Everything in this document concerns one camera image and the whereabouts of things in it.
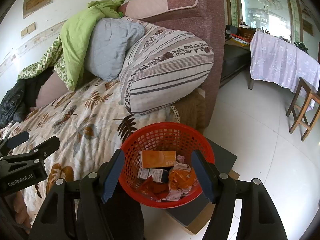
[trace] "finger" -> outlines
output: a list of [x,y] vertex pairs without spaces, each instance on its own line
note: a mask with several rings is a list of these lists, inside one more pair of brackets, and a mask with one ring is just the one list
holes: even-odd
[[25,206],[23,195],[21,191],[18,191],[16,197],[13,200],[13,207],[15,212],[19,213]]
[[26,220],[23,222],[23,225],[27,228],[31,228],[29,215],[27,215]]
[[20,212],[16,213],[15,215],[16,222],[19,224],[22,224],[26,220],[27,216],[28,216],[27,206],[26,204],[24,204],[24,207],[22,208],[22,210],[20,210]]

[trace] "orange box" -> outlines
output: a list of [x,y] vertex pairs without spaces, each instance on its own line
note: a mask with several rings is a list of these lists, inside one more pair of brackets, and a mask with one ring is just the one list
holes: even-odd
[[175,151],[141,151],[142,168],[172,167],[176,163]]

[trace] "striped bedding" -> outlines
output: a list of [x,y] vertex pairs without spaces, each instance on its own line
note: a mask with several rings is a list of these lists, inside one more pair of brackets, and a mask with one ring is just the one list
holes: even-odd
[[145,35],[126,53],[119,75],[121,98],[133,115],[168,106],[191,93],[207,78],[212,48],[192,33],[169,30],[140,20]]

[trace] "tile floor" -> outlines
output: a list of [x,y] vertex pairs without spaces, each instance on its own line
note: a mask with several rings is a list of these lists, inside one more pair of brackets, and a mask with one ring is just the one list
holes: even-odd
[[[263,81],[256,81],[249,90],[248,78],[249,71],[243,71],[219,90],[204,135],[238,156],[233,169],[239,179],[261,179],[288,239],[298,240],[319,208],[320,122],[302,142],[304,128],[290,134],[293,117],[285,115],[293,94]],[[314,112],[307,112],[307,118],[311,120]],[[207,228],[191,236],[165,211],[147,206],[142,211],[147,240],[201,240]],[[229,240],[236,239],[240,212],[241,200],[237,200]]]

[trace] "wooden stool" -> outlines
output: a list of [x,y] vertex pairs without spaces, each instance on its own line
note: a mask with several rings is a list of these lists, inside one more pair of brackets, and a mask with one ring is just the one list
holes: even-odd
[[[306,97],[302,107],[296,105],[298,95],[301,91],[301,87],[303,87],[304,90],[307,92],[307,97]],[[320,116],[320,106],[319,106],[310,125],[308,124],[308,120],[305,116],[305,113],[308,109],[308,106],[310,104],[311,99],[313,99],[318,104],[320,104],[320,93],[315,89],[314,86],[312,86],[307,81],[305,81],[302,77],[300,77],[297,91],[296,91],[296,94],[294,95],[294,98],[291,102],[291,105],[287,111],[287,116],[289,116],[290,113],[292,112],[293,118],[294,118],[294,123],[293,123],[292,127],[289,129],[290,133],[293,133],[294,129],[297,128],[298,124],[302,124],[305,128],[307,128],[306,132],[301,137],[301,141],[305,140],[305,138],[308,136],[308,134],[310,133],[311,129],[313,128],[313,126],[315,125],[316,121],[318,120],[318,118]],[[298,108],[300,110],[298,116],[296,115],[294,108]]]

